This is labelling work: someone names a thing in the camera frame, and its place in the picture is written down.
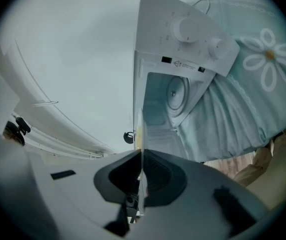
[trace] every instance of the floor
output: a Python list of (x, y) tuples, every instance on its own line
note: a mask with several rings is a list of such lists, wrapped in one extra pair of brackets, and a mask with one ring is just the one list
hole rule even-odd
[(219, 170), (231, 179), (247, 165), (252, 164), (255, 152), (247, 153), (242, 156), (236, 156), (229, 159), (218, 159), (208, 161), (204, 164)]

